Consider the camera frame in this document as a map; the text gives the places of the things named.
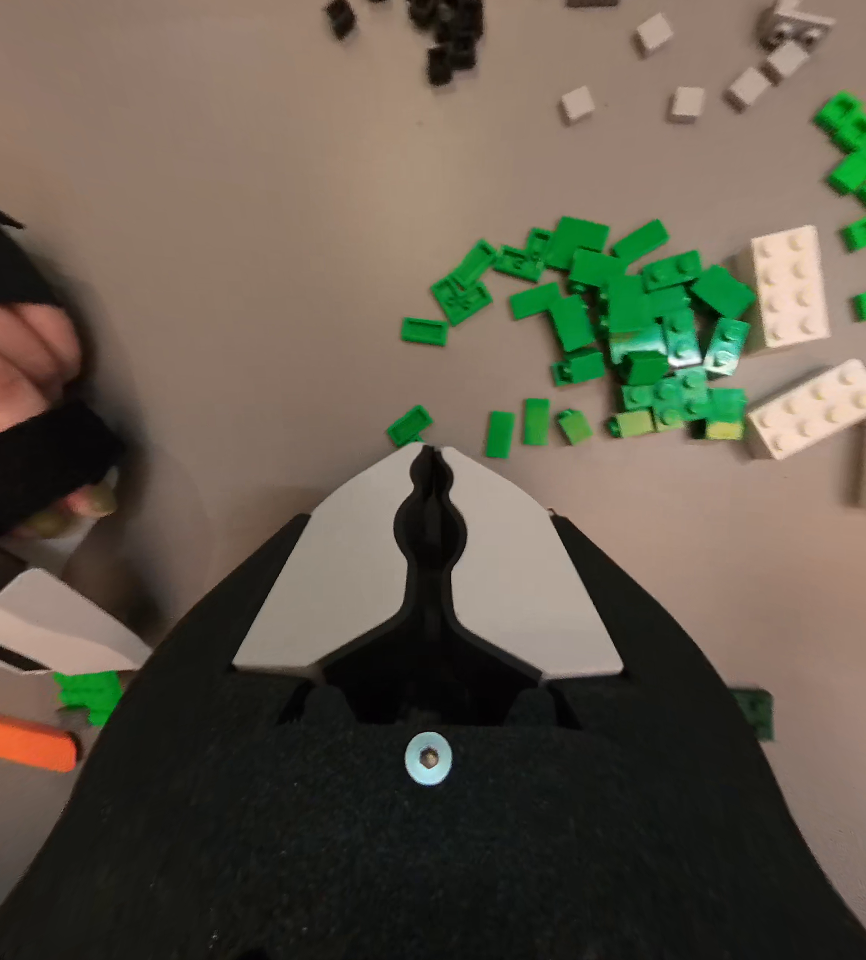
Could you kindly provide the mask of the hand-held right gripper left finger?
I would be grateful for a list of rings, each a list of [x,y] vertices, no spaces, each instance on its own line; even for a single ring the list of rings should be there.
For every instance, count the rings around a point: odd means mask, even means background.
[[[309,670],[403,607],[409,564],[398,515],[415,493],[412,442],[339,486],[309,516],[232,660],[238,670]]]

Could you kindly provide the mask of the bright green square lego plate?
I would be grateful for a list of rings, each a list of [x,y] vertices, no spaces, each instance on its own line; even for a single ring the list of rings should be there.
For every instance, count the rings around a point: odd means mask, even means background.
[[[52,674],[59,706],[67,711],[85,711],[90,726],[102,728],[120,703],[123,686],[115,671],[67,675]]]

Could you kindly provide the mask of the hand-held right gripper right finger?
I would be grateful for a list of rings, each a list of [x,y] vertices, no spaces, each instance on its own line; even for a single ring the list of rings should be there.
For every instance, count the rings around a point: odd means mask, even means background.
[[[549,511],[458,450],[439,452],[465,531],[451,571],[458,624],[545,680],[619,675],[622,659]]]

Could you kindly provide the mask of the person's left hand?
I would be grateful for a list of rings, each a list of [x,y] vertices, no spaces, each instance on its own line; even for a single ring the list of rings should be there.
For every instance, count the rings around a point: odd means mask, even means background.
[[[55,537],[116,509],[125,444],[71,391],[82,365],[63,309],[0,300],[0,538]]]

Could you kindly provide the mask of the dark green lego brick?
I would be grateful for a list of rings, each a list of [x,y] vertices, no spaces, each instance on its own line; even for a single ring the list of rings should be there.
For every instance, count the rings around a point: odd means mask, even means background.
[[[774,697],[762,687],[733,687],[729,690],[745,720],[760,743],[775,741]]]

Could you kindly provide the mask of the group of black lego bricks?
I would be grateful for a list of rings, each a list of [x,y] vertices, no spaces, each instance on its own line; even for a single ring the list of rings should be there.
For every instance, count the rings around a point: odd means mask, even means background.
[[[432,90],[445,90],[472,73],[486,32],[482,1],[367,1],[372,11],[400,9],[411,36],[423,41],[423,75]]]

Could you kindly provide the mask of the cluster of small green lego plates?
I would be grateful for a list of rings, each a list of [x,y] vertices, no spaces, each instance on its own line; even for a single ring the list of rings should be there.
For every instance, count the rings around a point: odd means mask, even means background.
[[[850,197],[863,215],[843,225],[839,235],[845,249],[866,249],[866,106],[849,90],[840,90],[816,111],[812,123],[822,131],[841,159],[825,176],[827,186],[840,197]]]

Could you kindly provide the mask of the orange brick separator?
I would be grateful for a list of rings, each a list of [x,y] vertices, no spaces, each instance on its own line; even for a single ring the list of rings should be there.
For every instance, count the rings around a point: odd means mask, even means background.
[[[77,766],[79,747],[64,730],[0,715],[0,760],[68,773]]]

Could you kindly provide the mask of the group of grey lego bricks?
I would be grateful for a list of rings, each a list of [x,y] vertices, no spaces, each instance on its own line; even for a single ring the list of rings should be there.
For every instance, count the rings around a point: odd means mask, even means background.
[[[607,9],[619,1],[566,1],[567,9]],[[751,108],[763,94],[789,79],[806,64],[816,48],[835,29],[836,19],[801,8],[801,2],[775,1],[756,21],[754,35],[765,53],[762,61],[746,69],[724,91],[724,100],[736,112]],[[666,16],[658,11],[639,24],[632,36],[637,53],[653,56],[674,38]],[[669,101],[667,118],[673,123],[692,124],[704,111],[706,92],[700,87],[677,87]],[[595,101],[586,86],[573,89],[559,98],[559,113],[567,126],[591,117]]]

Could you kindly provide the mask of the pile of bright green lego bricks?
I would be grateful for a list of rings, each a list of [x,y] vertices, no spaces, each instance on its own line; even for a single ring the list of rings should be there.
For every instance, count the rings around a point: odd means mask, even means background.
[[[609,237],[604,223],[562,217],[552,229],[531,228],[521,246],[480,239],[431,285],[440,317],[403,318],[399,339],[445,348],[453,330],[493,304],[486,281],[495,272],[522,284],[509,298],[514,321],[548,322],[559,349],[553,387],[614,380],[609,437],[688,429],[704,441],[742,441],[746,393],[714,381],[737,372],[754,289],[722,265],[705,265],[696,249],[640,266],[669,241],[661,220]]]

